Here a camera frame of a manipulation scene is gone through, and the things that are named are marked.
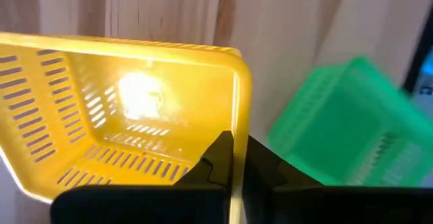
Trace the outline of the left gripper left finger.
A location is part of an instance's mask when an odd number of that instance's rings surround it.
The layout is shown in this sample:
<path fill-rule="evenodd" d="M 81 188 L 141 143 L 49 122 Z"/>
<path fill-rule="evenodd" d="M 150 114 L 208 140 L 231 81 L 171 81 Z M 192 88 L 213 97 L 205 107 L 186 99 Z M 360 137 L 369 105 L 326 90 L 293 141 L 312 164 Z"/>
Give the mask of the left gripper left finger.
<path fill-rule="evenodd" d="M 60 194 L 51 224 L 229 224 L 233 135 L 223 131 L 174 185 L 88 185 Z"/>

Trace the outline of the yellow slotted plastic basket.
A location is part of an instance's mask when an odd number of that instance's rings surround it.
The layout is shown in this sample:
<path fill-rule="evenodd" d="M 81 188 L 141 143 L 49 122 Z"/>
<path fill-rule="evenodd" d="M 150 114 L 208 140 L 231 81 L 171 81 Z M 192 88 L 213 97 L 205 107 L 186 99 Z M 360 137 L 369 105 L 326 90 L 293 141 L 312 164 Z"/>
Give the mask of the yellow slotted plastic basket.
<path fill-rule="evenodd" d="M 231 131 L 240 224 L 251 93 L 230 47 L 0 32 L 0 157 L 52 205 L 88 185 L 174 185 Z"/>

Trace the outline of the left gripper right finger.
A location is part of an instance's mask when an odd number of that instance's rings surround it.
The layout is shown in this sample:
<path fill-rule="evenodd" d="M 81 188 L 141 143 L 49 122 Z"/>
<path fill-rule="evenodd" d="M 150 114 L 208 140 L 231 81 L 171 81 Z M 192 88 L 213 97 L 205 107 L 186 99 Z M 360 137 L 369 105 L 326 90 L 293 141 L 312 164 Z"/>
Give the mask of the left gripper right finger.
<path fill-rule="evenodd" d="M 433 188 L 324 186 L 253 137 L 243 201 L 248 224 L 433 224 Z"/>

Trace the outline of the green slotted plastic basket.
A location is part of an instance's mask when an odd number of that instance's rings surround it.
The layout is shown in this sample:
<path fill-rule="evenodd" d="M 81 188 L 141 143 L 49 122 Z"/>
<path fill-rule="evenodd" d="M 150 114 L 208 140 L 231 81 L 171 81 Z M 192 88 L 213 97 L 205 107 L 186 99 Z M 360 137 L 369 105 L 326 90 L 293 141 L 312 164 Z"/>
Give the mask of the green slotted plastic basket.
<path fill-rule="evenodd" d="M 365 57 L 315 68 L 267 140 L 324 185 L 421 187 L 433 173 L 433 121 Z"/>

